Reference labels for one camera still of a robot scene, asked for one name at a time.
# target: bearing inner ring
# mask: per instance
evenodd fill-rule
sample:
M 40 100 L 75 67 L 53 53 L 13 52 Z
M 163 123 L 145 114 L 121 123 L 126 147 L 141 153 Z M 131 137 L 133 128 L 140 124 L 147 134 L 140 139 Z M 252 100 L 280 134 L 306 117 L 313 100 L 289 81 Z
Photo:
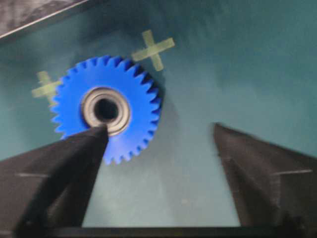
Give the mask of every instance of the bearing inner ring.
M 130 122 L 130 108 L 126 99 L 110 88 L 94 88 L 81 103 L 85 122 L 91 126 L 107 124 L 109 136 L 124 131 Z

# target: blue gear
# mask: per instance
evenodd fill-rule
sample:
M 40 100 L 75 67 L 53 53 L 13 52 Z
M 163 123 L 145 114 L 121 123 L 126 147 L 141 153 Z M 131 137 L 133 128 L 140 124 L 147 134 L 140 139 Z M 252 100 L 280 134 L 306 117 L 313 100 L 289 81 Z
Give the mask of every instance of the blue gear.
M 152 140 L 160 116 L 158 90 L 152 87 L 153 80 L 147 79 L 147 73 L 140 70 L 131 60 L 110 56 L 88 59 L 69 69 L 56 88 L 57 105 L 51 109 L 58 114 L 52 121 L 60 123 L 55 131 L 63 132 L 64 139 L 87 130 L 89 126 L 81 114 L 83 97 L 96 87 L 111 88 L 127 100 L 131 119 L 123 132 L 109 137 L 105 162 L 119 164 L 139 155 Z

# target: yellow cross mark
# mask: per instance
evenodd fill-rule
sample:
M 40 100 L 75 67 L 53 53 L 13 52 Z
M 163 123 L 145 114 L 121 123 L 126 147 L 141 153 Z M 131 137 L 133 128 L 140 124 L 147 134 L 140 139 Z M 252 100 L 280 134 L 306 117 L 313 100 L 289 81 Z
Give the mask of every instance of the yellow cross mark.
M 56 103 L 53 101 L 53 97 L 56 95 L 55 88 L 60 85 L 60 81 L 52 82 L 46 71 L 41 71 L 37 73 L 39 78 L 39 83 L 42 85 L 39 88 L 33 89 L 32 94 L 33 97 L 38 98 L 42 96 L 46 96 L 50 103 L 50 107 L 54 106 Z
M 151 57 L 152 63 L 156 71 L 161 71 L 164 66 L 160 59 L 159 53 L 175 46 L 173 38 L 168 38 L 162 42 L 155 44 L 151 30 L 142 33 L 146 49 L 132 54 L 134 61 L 144 60 Z

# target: bearing hole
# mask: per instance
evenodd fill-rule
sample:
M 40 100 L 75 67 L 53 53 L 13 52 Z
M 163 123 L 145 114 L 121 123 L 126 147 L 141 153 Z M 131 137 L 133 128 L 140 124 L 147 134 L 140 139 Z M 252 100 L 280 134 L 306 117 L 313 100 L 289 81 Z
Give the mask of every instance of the bearing hole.
M 94 112 L 98 120 L 109 122 L 118 116 L 118 107 L 109 99 L 100 99 L 95 105 Z

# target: teal surface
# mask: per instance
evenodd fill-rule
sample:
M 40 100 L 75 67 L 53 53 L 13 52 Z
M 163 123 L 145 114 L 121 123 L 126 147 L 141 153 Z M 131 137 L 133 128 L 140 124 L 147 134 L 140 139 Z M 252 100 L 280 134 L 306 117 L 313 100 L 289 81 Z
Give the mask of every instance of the teal surface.
M 36 73 L 58 80 L 75 63 L 131 57 L 172 37 L 164 69 L 150 72 L 164 96 L 147 150 L 101 166 L 85 226 L 238 226 L 213 145 L 214 122 L 317 156 L 317 2 L 103 1 L 0 45 L 0 158 L 56 141 Z

